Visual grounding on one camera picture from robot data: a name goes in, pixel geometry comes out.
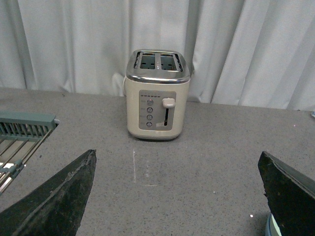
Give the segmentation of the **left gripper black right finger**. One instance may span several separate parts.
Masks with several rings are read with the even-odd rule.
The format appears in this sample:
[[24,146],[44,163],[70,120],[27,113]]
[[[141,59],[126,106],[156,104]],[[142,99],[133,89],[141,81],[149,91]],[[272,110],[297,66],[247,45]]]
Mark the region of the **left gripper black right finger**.
[[260,156],[258,169],[281,235],[313,236],[315,181],[266,151]]

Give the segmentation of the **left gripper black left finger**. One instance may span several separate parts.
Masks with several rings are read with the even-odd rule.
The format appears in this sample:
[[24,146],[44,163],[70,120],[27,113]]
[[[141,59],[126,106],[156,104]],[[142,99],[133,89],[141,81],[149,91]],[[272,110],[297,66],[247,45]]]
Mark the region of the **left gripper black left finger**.
[[93,186],[96,151],[90,149],[0,213],[2,236],[74,236]]

